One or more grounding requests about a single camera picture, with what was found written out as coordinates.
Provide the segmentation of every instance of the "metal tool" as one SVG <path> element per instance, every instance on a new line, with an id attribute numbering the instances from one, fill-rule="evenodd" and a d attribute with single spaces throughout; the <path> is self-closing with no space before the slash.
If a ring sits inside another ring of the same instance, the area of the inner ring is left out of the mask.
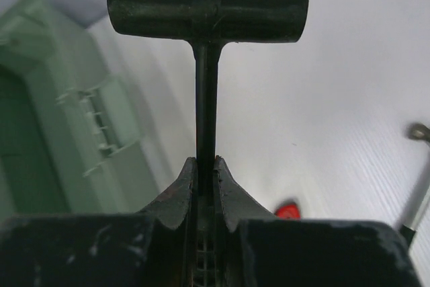
<path id="1" fill-rule="evenodd" d="M 117 32 L 193 48 L 197 159 L 188 158 L 177 180 L 137 214 L 5 223 L 0 286 L 420 286 L 388 225 L 279 219 L 215 155 L 223 46 L 298 41 L 308 0 L 107 2 Z"/>
<path id="2" fill-rule="evenodd" d="M 408 137 L 413 140 L 422 140 L 430 144 L 430 129 L 423 124 L 412 124 L 408 130 Z M 403 224 L 400 228 L 400 234 L 406 240 L 408 246 L 411 246 L 419 224 L 421 223 L 425 211 L 430 202 L 430 176 L 422 183 L 422 187 L 414 196 L 410 208 Z"/>

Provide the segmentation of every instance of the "red object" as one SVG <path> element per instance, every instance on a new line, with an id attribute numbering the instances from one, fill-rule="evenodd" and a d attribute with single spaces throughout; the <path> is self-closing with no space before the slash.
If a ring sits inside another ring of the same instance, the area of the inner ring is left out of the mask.
<path id="1" fill-rule="evenodd" d="M 296 203 L 286 204 L 278 208 L 275 215 L 279 218 L 300 218 L 300 210 Z"/>

